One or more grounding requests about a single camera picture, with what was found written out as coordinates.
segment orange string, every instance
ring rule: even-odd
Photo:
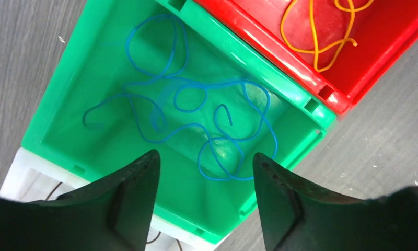
[[[330,69],[333,64],[335,63],[338,55],[340,54],[341,50],[343,49],[343,46],[346,42],[351,42],[353,46],[357,46],[357,42],[355,41],[355,39],[353,38],[349,38],[349,35],[351,33],[352,27],[354,25],[354,21],[355,21],[355,13],[356,12],[360,12],[362,10],[367,9],[373,2],[374,0],[369,0],[364,6],[360,7],[360,8],[355,8],[354,6],[354,2],[353,0],[347,0],[348,4],[349,4],[349,8],[344,8],[343,6],[340,5],[339,0],[334,0],[334,4],[335,6],[343,11],[343,12],[349,12],[351,13],[351,18],[349,20],[349,25],[347,26],[347,30],[346,33],[344,34],[344,38],[337,40],[333,43],[331,43],[330,45],[319,49],[318,48],[318,37],[317,37],[317,30],[315,28],[315,22],[314,22],[314,0],[310,0],[309,2],[309,19],[310,19],[310,25],[311,25],[311,29],[312,29],[312,38],[313,38],[313,50],[303,50],[303,49],[299,49],[294,47],[289,40],[286,37],[286,34],[284,32],[284,24],[286,22],[286,18],[288,13],[291,11],[291,9],[294,7],[294,5],[297,3],[298,0],[292,0],[292,2],[289,4],[289,6],[286,8],[286,11],[283,14],[283,18],[281,20],[281,25],[280,25],[280,32],[281,32],[281,36],[283,37],[284,42],[287,44],[287,46],[296,52],[300,52],[300,53],[307,53],[307,54],[313,54],[313,67],[317,72],[324,72],[328,69]],[[333,48],[334,46],[339,45],[338,49],[336,50],[331,62],[324,68],[318,69],[318,57],[319,54],[330,50],[331,48]]]

